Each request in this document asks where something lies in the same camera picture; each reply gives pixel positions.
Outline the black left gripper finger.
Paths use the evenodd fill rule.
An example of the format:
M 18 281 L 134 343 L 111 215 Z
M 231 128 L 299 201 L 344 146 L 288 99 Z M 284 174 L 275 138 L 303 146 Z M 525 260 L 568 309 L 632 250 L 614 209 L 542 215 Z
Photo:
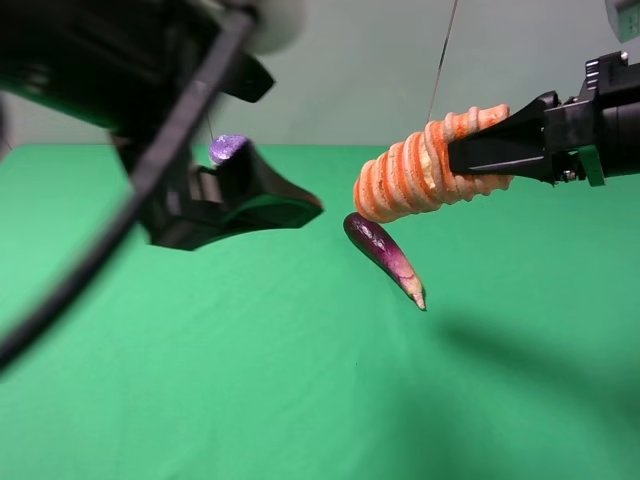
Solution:
M 248 142 L 218 168 L 201 167 L 199 245 L 261 230 L 297 229 L 324 211 L 321 200 L 281 176 Z

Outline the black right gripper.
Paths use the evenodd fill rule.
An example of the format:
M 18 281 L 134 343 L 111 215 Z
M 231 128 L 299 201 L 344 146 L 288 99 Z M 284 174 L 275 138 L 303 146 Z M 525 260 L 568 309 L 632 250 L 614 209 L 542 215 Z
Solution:
M 639 65 L 618 51 L 585 63 L 579 94 L 559 104 L 554 91 L 497 124 L 448 145 L 459 175 L 585 180 L 639 173 Z

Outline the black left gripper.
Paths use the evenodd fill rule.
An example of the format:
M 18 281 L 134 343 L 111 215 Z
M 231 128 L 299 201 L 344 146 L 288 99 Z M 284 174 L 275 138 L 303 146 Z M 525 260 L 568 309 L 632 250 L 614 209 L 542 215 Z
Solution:
M 1 86 L 106 130 L 151 242 L 193 250 L 204 217 L 190 141 L 214 95 L 254 103 L 274 83 L 242 46 L 254 20 L 193 1 L 5 1 Z

